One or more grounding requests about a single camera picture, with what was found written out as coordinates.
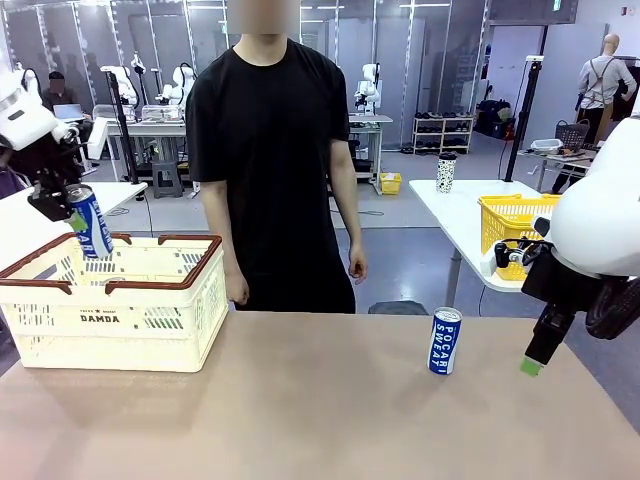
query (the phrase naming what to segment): can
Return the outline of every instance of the can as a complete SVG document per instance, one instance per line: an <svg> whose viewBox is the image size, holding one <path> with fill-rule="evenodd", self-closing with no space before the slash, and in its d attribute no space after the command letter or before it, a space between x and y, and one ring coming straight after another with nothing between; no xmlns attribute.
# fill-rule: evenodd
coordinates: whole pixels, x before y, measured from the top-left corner
<svg viewBox="0 0 640 480"><path fill-rule="evenodd" d="M449 375L453 372L461 325L462 314L455 308L440 307L433 312L427 359L429 370L433 373Z"/></svg>
<svg viewBox="0 0 640 480"><path fill-rule="evenodd" d="M68 222L76 232L84 256L103 258L109 255L113 251L113 240L91 187L69 185L67 198L73 209Z"/></svg>

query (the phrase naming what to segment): man's left hand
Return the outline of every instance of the man's left hand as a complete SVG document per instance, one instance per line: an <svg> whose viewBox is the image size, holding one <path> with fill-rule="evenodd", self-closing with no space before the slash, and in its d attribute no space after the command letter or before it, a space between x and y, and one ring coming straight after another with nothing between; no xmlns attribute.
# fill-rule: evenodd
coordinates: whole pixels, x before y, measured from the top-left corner
<svg viewBox="0 0 640 480"><path fill-rule="evenodd" d="M367 278L369 264L360 244L351 245L349 250L349 275L356 279L356 285L360 285Z"/></svg>

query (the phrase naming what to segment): white shirt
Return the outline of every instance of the white shirt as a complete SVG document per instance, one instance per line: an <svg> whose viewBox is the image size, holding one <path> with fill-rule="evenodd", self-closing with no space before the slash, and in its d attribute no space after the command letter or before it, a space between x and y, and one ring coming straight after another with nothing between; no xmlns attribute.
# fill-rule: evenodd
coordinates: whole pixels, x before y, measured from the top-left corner
<svg viewBox="0 0 640 480"><path fill-rule="evenodd" d="M604 76L602 82L599 82L598 77L602 76L602 72L604 72ZM605 105L613 103L613 96L618 90L620 80L624 80L624 83L629 87L628 94L633 95L638 84L622 60L610 55L600 55L591 62L585 63L580 72L578 87L578 92L584 94L584 100L582 100L580 107L586 109L604 108Z"/></svg>

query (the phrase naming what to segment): black basket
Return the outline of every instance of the black basket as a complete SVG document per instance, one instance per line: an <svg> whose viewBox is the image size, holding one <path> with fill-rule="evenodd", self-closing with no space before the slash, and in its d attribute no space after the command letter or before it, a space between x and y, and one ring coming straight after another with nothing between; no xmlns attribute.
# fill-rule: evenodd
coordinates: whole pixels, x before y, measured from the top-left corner
<svg viewBox="0 0 640 480"><path fill-rule="evenodd" d="M589 128L591 128L591 124L586 118L572 125L560 120L556 125L556 138L562 140L564 148L577 151L584 145L584 139L587 138Z"/></svg>

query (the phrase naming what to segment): pocari sweat can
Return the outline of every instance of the pocari sweat can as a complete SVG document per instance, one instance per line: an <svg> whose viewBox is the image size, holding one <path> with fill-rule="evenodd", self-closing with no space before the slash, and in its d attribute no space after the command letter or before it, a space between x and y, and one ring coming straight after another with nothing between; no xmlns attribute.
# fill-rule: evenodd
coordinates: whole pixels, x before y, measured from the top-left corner
<svg viewBox="0 0 640 480"><path fill-rule="evenodd" d="M429 370L438 375L453 372L462 314L455 308L440 307L433 313L431 341L429 342Z"/></svg>
<svg viewBox="0 0 640 480"><path fill-rule="evenodd" d="M102 258L109 255L113 251L113 240L91 187L69 185L67 198L74 212L69 223L76 232L84 256Z"/></svg>

